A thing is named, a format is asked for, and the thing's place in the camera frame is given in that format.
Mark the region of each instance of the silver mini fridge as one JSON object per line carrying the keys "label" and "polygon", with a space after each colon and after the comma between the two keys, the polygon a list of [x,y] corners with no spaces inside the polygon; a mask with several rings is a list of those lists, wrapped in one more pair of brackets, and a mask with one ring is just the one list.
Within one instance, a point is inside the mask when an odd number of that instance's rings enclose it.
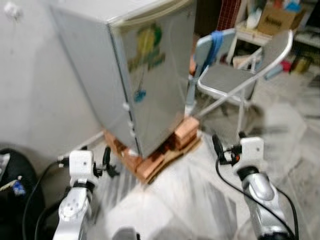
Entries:
{"label": "silver mini fridge", "polygon": [[62,43],[104,128],[142,157],[184,118],[193,0],[51,0]]}

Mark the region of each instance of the marble floor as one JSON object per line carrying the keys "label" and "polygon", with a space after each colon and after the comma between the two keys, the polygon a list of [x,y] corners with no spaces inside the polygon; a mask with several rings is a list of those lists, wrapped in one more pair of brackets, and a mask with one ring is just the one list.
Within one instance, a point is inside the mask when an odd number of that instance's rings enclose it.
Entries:
{"label": "marble floor", "polygon": [[[258,108],[247,111],[247,133],[265,140],[264,170],[295,203],[301,240],[320,239],[320,88],[316,80],[311,82],[317,71],[303,76],[283,73],[277,87],[268,89],[274,94],[271,100],[256,97]],[[285,86],[290,78],[297,84],[292,94]],[[263,84],[258,93],[268,88]],[[140,184],[113,156],[120,176],[100,179],[100,211],[88,239],[111,239],[119,228],[134,227],[142,240],[255,240],[243,196],[219,179],[214,166],[217,156],[210,134],[218,132],[225,145],[233,143],[234,121],[234,107],[227,115],[218,109],[206,116],[198,133],[201,145],[151,185]],[[94,147],[96,160],[102,159],[104,147],[103,142]],[[222,166],[221,174],[241,185],[231,167]],[[293,228],[290,206],[282,198],[280,202]]]}

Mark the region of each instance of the wire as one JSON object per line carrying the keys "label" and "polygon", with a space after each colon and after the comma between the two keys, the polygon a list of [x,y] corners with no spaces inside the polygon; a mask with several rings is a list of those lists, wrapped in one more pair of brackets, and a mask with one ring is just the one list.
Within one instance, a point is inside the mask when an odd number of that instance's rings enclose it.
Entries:
{"label": "wire", "polygon": [[286,199],[289,201],[289,203],[291,205],[291,209],[292,209],[292,213],[293,213],[293,221],[294,221],[294,235],[295,235],[295,239],[299,240],[299,225],[298,225],[298,217],[297,217],[297,211],[296,211],[295,205],[292,202],[291,198],[286,193],[284,193],[283,191],[281,191],[277,187],[276,187],[276,189],[278,190],[279,193],[281,193],[282,195],[284,195],[286,197]]}
{"label": "wire", "polygon": [[32,200],[35,192],[37,191],[37,188],[40,185],[41,181],[44,179],[45,175],[48,173],[50,168],[52,168],[53,166],[58,166],[57,161],[52,162],[49,166],[46,167],[46,169],[43,171],[41,177],[39,178],[38,182],[35,184],[28,200],[26,201],[25,208],[23,211],[23,217],[22,217],[22,238],[23,238],[23,240],[28,240],[27,230],[26,230],[26,218],[27,218],[27,212],[28,212],[28,208],[31,203],[31,200]]}
{"label": "wire", "polygon": [[39,235],[40,235],[40,229],[42,228],[43,222],[48,218],[51,214],[53,214],[60,206],[61,200],[57,201],[50,207],[46,208],[45,210],[42,211],[40,214],[38,221],[36,222],[35,226],[35,232],[34,232],[34,240],[39,240]]}
{"label": "wire", "polygon": [[220,171],[219,171],[219,160],[220,160],[220,156],[218,156],[217,160],[215,161],[215,170],[216,170],[216,173],[218,174],[218,176],[222,179],[222,181],[224,181],[231,188],[233,188],[234,190],[238,191],[239,193],[245,195],[248,199],[250,199],[251,201],[254,201],[258,205],[263,207],[265,210],[267,210],[269,213],[271,213],[286,228],[286,230],[289,232],[290,237],[292,239],[296,240],[296,236],[294,235],[294,233],[292,232],[290,227],[280,217],[278,217],[270,208],[268,208],[267,206],[265,206],[262,203],[258,202],[252,196],[250,196],[248,193],[242,191],[240,188],[237,188],[232,183],[230,183],[230,182],[228,182],[227,180],[224,179],[224,177],[220,174]]}

